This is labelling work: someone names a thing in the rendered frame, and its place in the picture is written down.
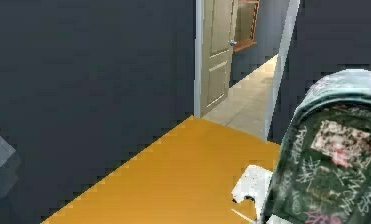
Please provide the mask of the beige panelled room door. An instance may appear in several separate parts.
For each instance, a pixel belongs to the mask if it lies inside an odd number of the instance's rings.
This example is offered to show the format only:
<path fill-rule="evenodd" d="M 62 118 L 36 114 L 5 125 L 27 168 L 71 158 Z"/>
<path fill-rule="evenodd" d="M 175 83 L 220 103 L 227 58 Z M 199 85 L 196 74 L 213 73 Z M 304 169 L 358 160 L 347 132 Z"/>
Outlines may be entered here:
<path fill-rule="evenodd" d="M 204 0 L 200 116 L 228 95 L 237 0 Z"/>

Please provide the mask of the white crumpled paper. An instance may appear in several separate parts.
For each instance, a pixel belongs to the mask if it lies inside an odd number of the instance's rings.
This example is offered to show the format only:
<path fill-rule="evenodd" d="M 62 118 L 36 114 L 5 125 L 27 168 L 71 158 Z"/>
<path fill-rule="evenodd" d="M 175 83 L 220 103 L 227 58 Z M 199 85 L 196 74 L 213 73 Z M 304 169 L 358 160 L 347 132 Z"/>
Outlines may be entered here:
<path fill-rule="evenodd" d="M 231 194 L 232 201 L 236 204 L 240 204 L 247 199 L 252 200 L 254 202 L 256 218 L 251 219 L 234 208 L 232 208 L 232 211 L 250 224 L 266 224 L 267 221 L 263 217 L 263 208 L 272 175 L 273 173 L 265 168 L 257 165 L 249 165 L 236 182 Z"/>

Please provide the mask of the brown framed window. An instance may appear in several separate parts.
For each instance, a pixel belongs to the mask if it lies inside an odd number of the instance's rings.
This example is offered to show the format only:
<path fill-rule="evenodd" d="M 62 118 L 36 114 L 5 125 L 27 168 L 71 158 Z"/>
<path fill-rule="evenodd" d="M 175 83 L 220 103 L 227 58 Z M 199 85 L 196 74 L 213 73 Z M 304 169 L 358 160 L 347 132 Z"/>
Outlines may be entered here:
<path fill-rule="evenodd" d="M 256 22 L 260 0 L 238 0 L 234 52 L 237 53 L 257 44 Z"/>

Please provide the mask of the green graffiti bin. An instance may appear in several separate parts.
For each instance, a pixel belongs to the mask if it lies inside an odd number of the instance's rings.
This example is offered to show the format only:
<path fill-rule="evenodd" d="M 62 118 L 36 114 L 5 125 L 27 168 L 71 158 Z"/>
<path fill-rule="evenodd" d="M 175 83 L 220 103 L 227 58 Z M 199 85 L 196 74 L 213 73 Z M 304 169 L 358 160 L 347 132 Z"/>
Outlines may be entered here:
<path fill-rule="evenodd" d="M 371 71 L 313 84 L 283 137 L 259 224 L 371 224 Z"/>

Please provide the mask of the grey angular block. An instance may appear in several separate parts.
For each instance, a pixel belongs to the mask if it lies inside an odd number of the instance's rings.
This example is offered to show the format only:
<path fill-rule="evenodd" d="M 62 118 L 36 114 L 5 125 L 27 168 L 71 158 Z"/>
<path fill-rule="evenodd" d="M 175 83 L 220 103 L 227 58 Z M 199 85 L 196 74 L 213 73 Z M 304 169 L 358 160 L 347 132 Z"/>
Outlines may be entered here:
<path fill-rule="evenodd" d="M 0 136 L 0 199 L 16 184 L 19 164 L 16 150 Z"/>

